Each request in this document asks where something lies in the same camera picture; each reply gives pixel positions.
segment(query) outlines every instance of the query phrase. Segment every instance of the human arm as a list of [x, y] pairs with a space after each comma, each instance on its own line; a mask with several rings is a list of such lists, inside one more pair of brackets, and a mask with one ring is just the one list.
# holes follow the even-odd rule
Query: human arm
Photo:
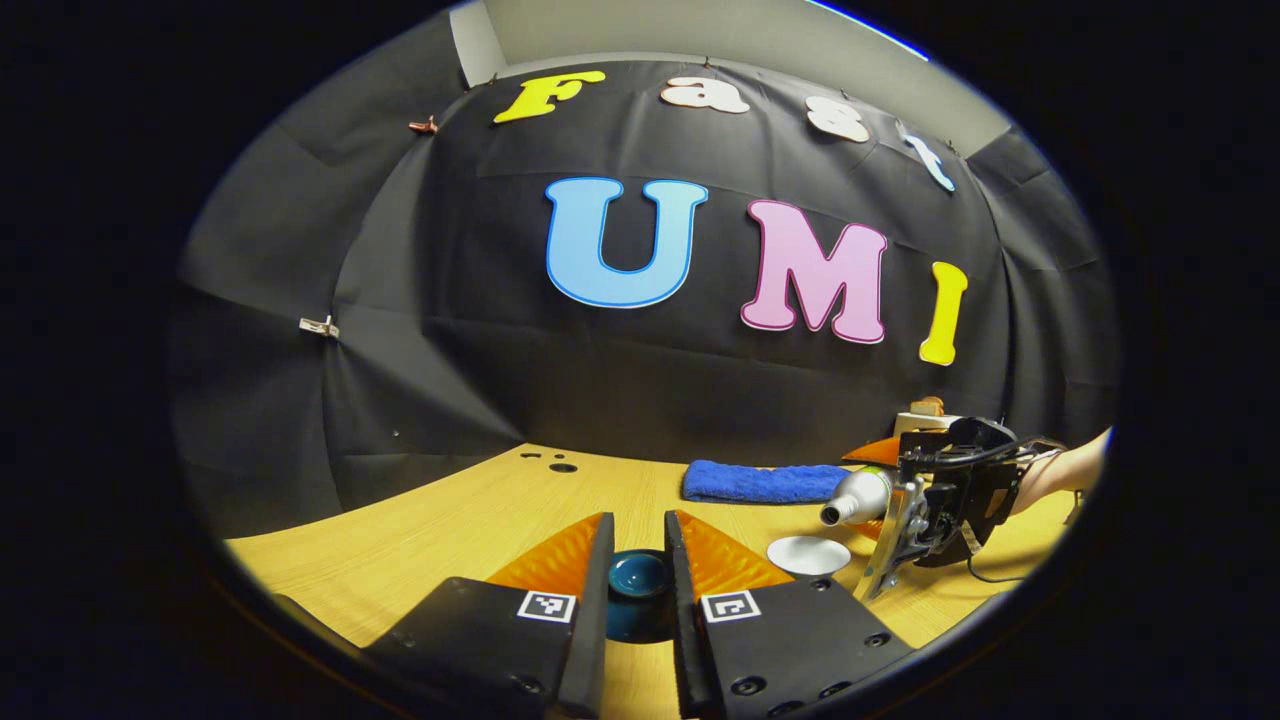
[[1102, 460], [1111, 428], [1085, 445], [1032, 462], [1014, 498], [1010, 515], [1016, 515], [1051, 492], [1088, 489], [1102, 474]]

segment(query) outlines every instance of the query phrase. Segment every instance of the small brown object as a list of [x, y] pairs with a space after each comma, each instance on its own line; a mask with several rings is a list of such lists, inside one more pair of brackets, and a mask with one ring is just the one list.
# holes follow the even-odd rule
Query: small brown object
[[929, 415], [931, 418], [941, 418], [946, 414], [942, 410], [942, 398], [933, 397], [932, 395], [913, 402], [910, 413], [913, 415]]
[[440, 129], [440, 126], [435, 124], [435, 115], [426, 119], [425, 123], [410, 123], [408, 129], [413, 132], [424, 132], [426, 135], [435, 135]]

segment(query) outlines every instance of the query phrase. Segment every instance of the yellow letter f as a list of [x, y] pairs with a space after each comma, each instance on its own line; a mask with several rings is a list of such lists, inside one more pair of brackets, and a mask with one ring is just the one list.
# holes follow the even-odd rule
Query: yellow letter f
[[554, 105], [548, 102], [552, 97], [557, 100], [568, 100], [582, 90], [584, 82], [600, 82], [602, 79], [604, 79], [604, 73], [600, 70], [527, 79], [520, 83], [520, 87], [525, 88], [520, 92], [520, 97], [516, 97], [516, 101], [511, 104], [511, 108], [498, 113], [498, 117], [495, 117], [493, 122], [506, 123], [509, 120], [518, 120], [521, 118], [545, 115], [556, 109]]

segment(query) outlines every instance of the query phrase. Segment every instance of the clip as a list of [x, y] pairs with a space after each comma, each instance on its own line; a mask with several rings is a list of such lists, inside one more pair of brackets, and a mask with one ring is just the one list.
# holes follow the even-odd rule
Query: clip
[[425, 123], [410, 123], [408, 129], [413, 132], [425, 132], [426, 135], [435, 135], [435, 132], [440, 129], [440, 126], [435, 124], [435, 115], [431, 115]]
[[338, 328], [334, 327], [333, 324], [333, 315], [325, 315], [323, 323], [302, 318], [301, 320], [298, 320], [298, 329], [307, 331], [308, 333], [323, 334], [325, 337], [332, 337], [332, 338], [338, 337]]

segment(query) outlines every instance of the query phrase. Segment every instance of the blue towel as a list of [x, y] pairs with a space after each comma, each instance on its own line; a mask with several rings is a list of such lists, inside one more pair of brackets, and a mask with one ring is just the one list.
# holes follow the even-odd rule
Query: blue towel
[[849, 470], [835, 465], [796, 465], [758, 470], [694, 460], [685, 470], [684, 497], [694, 502], [801, 505], [827, 502]]

